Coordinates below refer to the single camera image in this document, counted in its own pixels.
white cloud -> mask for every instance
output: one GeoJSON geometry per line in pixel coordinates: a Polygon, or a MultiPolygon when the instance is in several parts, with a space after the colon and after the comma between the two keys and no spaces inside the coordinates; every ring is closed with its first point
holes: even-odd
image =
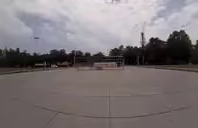
{"type": "Polygon", "coordinates": [[[198,0],[188,0],[181,9],[174,7],[168,13],[169,1],[106,4],[105,0],[0,0],[0,47],[31,52],[53,48],[107,52],[121,44],[139,45],[144,22],[147,39],[166,39],[174,29],[187,24],[187,32],[196,40],[198,0]],[[166,15],[159,16],[161,11],[166,15]],[[33,36],[41,39],[34,41],[33,36]]]}

grass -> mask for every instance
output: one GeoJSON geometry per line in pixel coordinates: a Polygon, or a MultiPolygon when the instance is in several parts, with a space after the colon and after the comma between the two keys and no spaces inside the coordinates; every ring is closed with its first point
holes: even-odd
{"type": "Polygon", "coordinates": [[[21,68],[0,68],[0,72],[20,71],[21,68]]]}
{"type": "Polygon", "coordinates": [[[198,69],[198,65],[162,65],[162,66],[157,66],[157,67],[198,69]]]}
{"type": "Polygon", "coordinates": [[[198,72],[198,65],[154,65],[154,66],[146,66],[146,67],[147,68],[156,68],[156,69],[198,72]]]}

soccer goal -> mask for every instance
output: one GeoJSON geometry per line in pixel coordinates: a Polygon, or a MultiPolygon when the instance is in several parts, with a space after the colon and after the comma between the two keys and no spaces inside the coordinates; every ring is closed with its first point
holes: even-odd
{"type": "Polygon", "coordinates": [[[75,67],[77,69],[106,70],[106,69],[124,69],[123,56],[92,56],[75,57],[75,67]]]}

utility pole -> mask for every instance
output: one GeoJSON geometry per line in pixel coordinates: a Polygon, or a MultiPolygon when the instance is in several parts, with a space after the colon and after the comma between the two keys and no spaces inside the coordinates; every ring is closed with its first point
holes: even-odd
{"type": "Polygon", "coordinates": [[[145,63],[145,44],[146,44],[145,27],[146,27],[146,22],[144,22],[144,24],[143,24],[143,30],[141,32],[142,64],[145,63]]]}

crack in pavement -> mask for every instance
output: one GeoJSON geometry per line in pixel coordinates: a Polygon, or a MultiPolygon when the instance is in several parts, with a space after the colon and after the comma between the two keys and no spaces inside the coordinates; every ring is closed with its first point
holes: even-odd
{"type": "Polygon", "coordinates": [[[63,111],[52,110],[52,109],[49,109],[49,108],[42,107],[40,105],[32,104],[30,102],[27,102],[27,101],[24,101],[24,100],[15,98],[15,97],[12,97],[12,99],[17,100],[17,101],[19,101],[21,103],[25,103],[25,104],[31,105],[31,106],[33,106],[35,108],[38,108],[38,109],[42,109],[42,110],[46,110],[46,111],[50,111],[50,112],[55,112],[56,116],[58,114],[63,114],[63,115],[82,117],[82,118],[92,118],[92,119],[132,119],[132,118],[142,118],[142,117],[164,115],[164,114],[177,112],[177,111],[183,111],[183,110],[187,110],[187,109],[191,108],[190,106],[184,106],[184,107],[179,107],[179,108],[170,109],[170,110],[166,110],[166,111],[147,113],[147,114],[139,114],[139,115],[134,115],[134,116],[90,116],[90,115],[80,115],[80,114],[71,113],[71,112],[63,112],[63,111]]]}
{"type": "Polygon", "coordinates": [[[53,119],[55,119],[55,117],[58,115],[59,113],[57,112],[48,122],[47,124],[49,124],[53,119]]]}

